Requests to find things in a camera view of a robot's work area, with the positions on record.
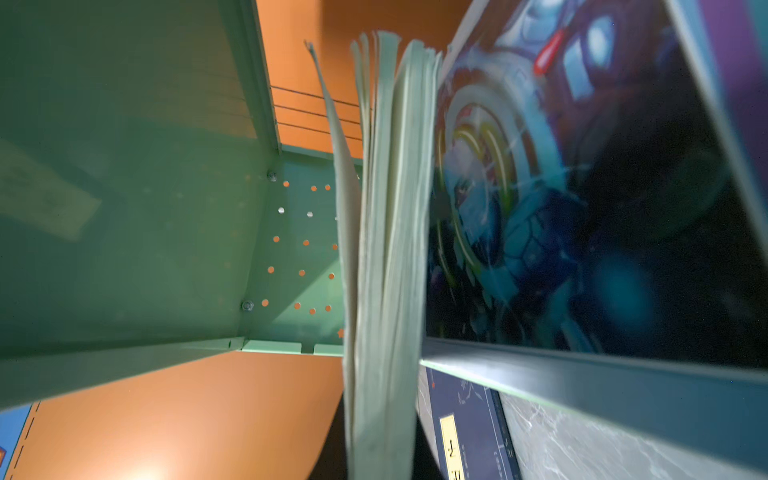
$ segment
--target book cover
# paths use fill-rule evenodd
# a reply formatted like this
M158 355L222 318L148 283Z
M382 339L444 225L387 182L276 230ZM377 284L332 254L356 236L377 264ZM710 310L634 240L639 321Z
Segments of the book cover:
M490 0L456 48L427 335L767 367L763 252L666 3Z
M449 480L520 480L495 390L427 369L438 463Z

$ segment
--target open book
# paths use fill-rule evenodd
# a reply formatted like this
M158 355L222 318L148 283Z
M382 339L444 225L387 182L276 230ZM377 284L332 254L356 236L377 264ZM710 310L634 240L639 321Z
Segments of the open book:
M412 41L397 65L399 42L397 35L376 32L372 57L366 35L352 46L364 151L362 193L317 56L308 46L325 96L338 186L350 478L410 478L412 468L442 57Z

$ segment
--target black line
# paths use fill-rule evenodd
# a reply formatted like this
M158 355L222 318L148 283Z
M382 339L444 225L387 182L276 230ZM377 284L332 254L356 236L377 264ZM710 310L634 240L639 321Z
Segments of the black line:
M22 445L22 449L18 451L18 457L16 457L16 463L13 464L13 468L16 468L18 466L18 460L22 457L23 452L24 452L24 446Z
M35 417L32 417L32 421L29 422L29 428L27 429L27 435L24 435L24 440L29 438L29 431L32 430L32 426L35 424Z
M318 117L328 118L328 115L323 115L323 114L316 114L316 113L315 113L315 112L313 112L313 111L306 111L306 110L301 110L300 108L284 107L284 106L282 106L282 105L275 105L275 108L285 108L286 110L300 111L300 112L301 112L301 113L303 113L303 114L317 115ZM350 124L360 125L360 122L358 122L358 121L352 121L352 120L344 120L343 118L340 118L339 120L341 120L341 121L347 121L347 122L349 122Z
M318 132L320 132L321 134L328 134L328 135L331 135L331 132L329 132L329 131L318 130L318 129L316 129L316 128L302 127L301 125L294 125L294 124L284 124L282 121L278 121L278 122L277 122L277 124L278 124L278 125L285 125L286 127L295 127L295 128L302 128L302 129L304 129L304 130L310 130L310 131L318 131ZM347 138L349 138L350 140L359 140L359 141L362 141L362 138L358 138L358 137L350 137L350 136L348 136L348 135L344 135L344 137L347 137Z
M294 94L306 95L307 97L321 98L325 100L325 98L322 95L308 94L305 91L291 90L290 88L276 87L275 85L270 85L270 87L275 88L277 90L289 91ZM334 100L334 101L340 104L349 105L350 107L360 108L358 104L350 103L348 101L344 101L344 100Z

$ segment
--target dark blue book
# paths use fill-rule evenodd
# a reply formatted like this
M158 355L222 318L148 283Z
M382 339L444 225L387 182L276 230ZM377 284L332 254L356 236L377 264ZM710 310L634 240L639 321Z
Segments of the dark blue book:
M427 369L440 472L448 480L521 480L498 392Z

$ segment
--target orange wall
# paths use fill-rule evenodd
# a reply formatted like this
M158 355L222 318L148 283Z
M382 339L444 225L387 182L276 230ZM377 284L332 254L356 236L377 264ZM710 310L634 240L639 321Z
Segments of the orange wall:
M336 100L357 104L355 71L349 44L360 33L394 31L402 38L401 51L414 38L438 51L453 35L470 0L257 0L266 65L272 86L309 94L322 94L317 73L304 40L318 52L323 77ZM285 108L325 114L323 101L273 89L278 122L328 131L328 121L316 115ZM340 118L359 121L359 110L336 104ZM359 125L342 122L348 137L360 137ZM284 144L331 151L330 135L278 125ZM354 157L362 157L362 141L347 143Z
M337 358L227 353L44 400L5 478L305 480L342 388Z

